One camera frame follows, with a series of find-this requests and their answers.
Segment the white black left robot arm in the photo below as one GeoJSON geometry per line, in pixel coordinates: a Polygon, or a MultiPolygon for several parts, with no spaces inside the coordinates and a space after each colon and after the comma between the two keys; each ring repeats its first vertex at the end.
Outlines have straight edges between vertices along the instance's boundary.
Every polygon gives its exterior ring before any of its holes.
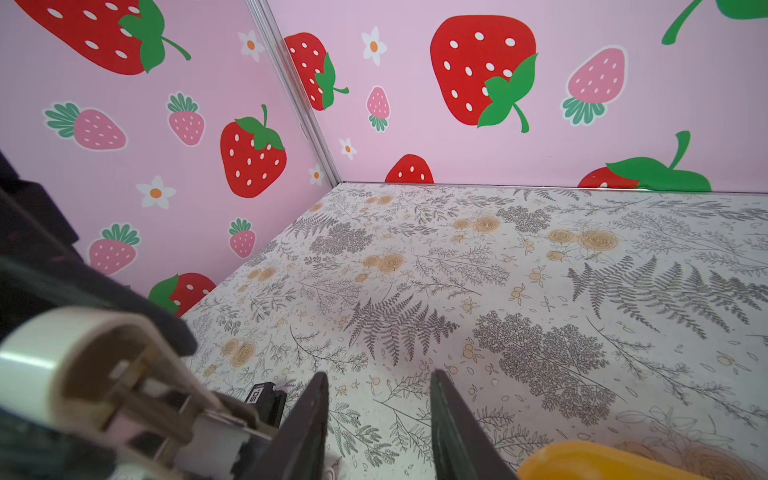
{"type": "Polygon", "coordinates": [[[185,322],[88,266],[78,236],[45,188],[1,159],[1,336],[57,307],[81,306],[147,317],[176,353],[196,352],[185,322]]]}

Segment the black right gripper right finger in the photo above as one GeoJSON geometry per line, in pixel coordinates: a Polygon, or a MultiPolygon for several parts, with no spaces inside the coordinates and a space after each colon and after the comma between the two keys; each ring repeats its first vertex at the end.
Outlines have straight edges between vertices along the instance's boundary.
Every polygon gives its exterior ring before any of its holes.
{"type": "Polygon", "coordinates": [[[518,479],[443,370],[431,374],[430,409],[437,479],[518,479]]]}

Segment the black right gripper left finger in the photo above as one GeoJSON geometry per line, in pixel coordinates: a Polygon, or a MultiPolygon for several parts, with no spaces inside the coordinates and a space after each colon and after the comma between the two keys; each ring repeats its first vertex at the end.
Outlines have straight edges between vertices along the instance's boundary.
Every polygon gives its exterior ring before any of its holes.
{"type": "Polygon", "coordinates": [[[239,478],[324,479],[328,413],[328,378],[317,372],[265,452],[239,478]]]}

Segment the pink white stapler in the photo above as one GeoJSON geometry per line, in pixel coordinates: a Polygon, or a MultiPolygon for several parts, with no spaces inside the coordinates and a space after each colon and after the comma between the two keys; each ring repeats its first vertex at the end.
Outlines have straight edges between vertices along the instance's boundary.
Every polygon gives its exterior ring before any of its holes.
{"type": "Polygon", "coordinates": [[[240,479],[282,425],[244,400],[208,390],[141,315],[53,309],[1,343],[1,475],[240,479]]]}

